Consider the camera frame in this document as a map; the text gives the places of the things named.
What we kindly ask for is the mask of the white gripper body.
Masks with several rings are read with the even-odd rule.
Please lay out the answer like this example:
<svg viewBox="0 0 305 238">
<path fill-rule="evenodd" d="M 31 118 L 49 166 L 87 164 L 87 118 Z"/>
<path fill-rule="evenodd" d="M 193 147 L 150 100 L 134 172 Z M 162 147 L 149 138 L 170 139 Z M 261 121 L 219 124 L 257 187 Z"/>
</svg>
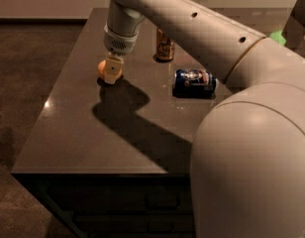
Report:
<svg viewBox="0 0 305 238">
<path fill-rule="evenodd" d="M 136 44 L 144 16 L 139 12 L 110 1 L 104 27 L 104 45 L 110 53 L 125 56 Z"/>
</svg>

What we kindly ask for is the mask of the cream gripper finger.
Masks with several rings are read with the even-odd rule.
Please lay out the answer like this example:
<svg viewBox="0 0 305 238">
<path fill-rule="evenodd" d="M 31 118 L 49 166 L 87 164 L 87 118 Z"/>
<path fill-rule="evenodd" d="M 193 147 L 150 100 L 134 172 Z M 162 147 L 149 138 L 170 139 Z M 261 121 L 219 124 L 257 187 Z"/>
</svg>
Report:
<svg viewBox="0 0 305 238">
<path fill-rule="evenodd" d="M 108 55 L 104 66 L 104 81 L 114 84 L 122 75 L 124 59 L 117 55 Z"/>
</svg>

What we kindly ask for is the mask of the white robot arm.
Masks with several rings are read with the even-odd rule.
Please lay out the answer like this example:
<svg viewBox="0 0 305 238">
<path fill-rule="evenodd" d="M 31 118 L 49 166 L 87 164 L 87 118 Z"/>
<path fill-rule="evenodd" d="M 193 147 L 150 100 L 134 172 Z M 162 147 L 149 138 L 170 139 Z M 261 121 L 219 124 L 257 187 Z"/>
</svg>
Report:
<svg viewBox="0 0 305 238">
<path fill-rule="evenodd" d="M 110 32 L 136 13 L 238 90 L 194 136 L 197 238 L 305 238 L 305 59 L 190 0 L 111 0 Z"/>
</svg>

